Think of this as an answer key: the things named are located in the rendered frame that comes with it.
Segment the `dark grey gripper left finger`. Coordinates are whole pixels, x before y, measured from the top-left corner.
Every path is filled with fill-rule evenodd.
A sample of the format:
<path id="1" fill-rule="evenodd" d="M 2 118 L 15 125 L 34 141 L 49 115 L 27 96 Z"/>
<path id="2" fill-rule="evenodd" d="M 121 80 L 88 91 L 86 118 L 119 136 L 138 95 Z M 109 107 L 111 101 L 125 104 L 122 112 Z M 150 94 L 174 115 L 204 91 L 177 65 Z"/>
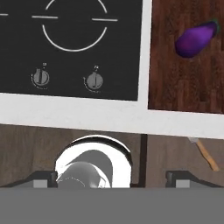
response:
<path id="1" fill-rule="evenodd" d="M 2 187 L 30 187 L 30 188 L 52 188 L 57 187 L 58 173 L 56 171 L 35 171 L 27 178 L 9 183 Z"/>

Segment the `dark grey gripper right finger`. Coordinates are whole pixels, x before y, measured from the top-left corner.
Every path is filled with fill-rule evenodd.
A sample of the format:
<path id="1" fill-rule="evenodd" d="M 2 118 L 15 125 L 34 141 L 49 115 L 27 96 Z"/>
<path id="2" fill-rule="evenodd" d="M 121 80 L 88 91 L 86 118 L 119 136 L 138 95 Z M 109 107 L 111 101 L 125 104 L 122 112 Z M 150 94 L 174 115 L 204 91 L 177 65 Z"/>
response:
<path id="1" fill-rule="evenodd" d="M 221 185 L 216 185 L 203 179 L 199 179 L 189 171 L 167 171 L 165 177 L 165 186 L 171 188 L 221 188 Z"/>

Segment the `dark wooden cutting board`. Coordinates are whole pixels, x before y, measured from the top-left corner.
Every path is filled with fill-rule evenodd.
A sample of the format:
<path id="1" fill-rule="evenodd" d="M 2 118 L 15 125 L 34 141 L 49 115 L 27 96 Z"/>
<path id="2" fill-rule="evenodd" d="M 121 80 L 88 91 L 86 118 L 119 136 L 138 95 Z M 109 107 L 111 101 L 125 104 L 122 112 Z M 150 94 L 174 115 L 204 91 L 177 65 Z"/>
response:
<path id="1" fill-rule="evenodd" d="M 174 41 L 212 19 L 220 31 L 209 45 L 179 57 Z M 149 108 L 224 114 L 224 0 L 152 0 Z"/>

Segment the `purple eggplant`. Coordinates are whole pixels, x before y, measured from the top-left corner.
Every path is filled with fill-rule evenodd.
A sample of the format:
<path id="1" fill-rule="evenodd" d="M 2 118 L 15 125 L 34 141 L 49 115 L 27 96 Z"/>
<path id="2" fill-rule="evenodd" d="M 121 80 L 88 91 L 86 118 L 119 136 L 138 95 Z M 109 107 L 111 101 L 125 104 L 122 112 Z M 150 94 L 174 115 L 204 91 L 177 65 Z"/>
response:
<path id="1" fill-rule="evenodd" d="M 209 44 L 219 29 L 219 23 L 211 20 L 185 30 L 174 43 L 177 55 L 193 58 Z"/>

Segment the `brown wooden cupboard door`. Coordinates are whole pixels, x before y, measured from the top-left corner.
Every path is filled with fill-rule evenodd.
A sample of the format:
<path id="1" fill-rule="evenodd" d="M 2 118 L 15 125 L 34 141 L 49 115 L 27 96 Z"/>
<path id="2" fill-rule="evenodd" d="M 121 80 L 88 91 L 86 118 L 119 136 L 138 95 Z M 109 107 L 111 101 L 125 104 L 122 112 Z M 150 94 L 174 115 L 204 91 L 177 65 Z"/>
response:
<path id="1" fill-rule="evenodd" d="M 141 135 L 84 129 L 41 128 L 0 124 L 0 186 L 35 171 L 50 171 L 54 159 L 73 140 L 88 135 L 113 137 L 131 151 L 131 182 L 139 181 Z"/>
<path id="2" fill-rule="evenodd" d="M 164 187 L 165 172 L 189 171 L 199 179 L 224 186 L 224 140 L 201 139 L 220 167 L 212 171 L 200 151 L 187 137 L 148 136 L 146 186 Z"/>

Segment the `white and black round object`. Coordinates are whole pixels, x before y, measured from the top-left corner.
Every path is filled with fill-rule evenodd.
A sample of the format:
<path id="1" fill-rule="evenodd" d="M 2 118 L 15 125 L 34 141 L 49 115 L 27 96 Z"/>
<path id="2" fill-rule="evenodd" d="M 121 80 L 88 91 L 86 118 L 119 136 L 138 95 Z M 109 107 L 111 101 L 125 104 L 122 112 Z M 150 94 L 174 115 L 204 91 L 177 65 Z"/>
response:
<path id="1" fill-rule="evenodd" d="M 110 136 L 90 135 L 72 141 L 57 157 L 55 171 L 60 180 L 75 162 L 90 163 L 102 172 L 106 187 L 130 188 L 132 158 L 130 149 Z"/>

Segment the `grey hob knob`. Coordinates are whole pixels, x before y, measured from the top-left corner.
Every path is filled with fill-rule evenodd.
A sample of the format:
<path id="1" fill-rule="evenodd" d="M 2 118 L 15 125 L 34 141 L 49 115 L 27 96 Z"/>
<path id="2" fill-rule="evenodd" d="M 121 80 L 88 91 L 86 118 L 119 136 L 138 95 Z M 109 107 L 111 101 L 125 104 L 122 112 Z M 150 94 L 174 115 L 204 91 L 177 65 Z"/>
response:
<path id="1" fill-rule="evenodd" d="M 93 72 L 87 77 L 86 83 L 90 89 L 97 90 L 102 86 L 103 78 L 97 72 Z"/>
<path id="2" fill-rule="evenodd" d="M 48 84 L 50 76 L 47 71 L 43 69 L 36 69 L 36 72 L 31 76 L 32 83 L 38 87 L 44 87 Z"/>

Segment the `black hob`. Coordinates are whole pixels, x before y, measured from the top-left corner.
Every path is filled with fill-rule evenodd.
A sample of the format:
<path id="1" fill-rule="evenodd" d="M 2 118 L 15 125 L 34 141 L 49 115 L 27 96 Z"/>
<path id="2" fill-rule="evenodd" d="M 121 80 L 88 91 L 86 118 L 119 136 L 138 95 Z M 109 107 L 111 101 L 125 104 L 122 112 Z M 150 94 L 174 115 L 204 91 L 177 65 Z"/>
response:
<path id="1" fill-rule="evenodd" d="M 143 0 L 0 0 L 0 93 L 136 100 L 142 10 Z"/>

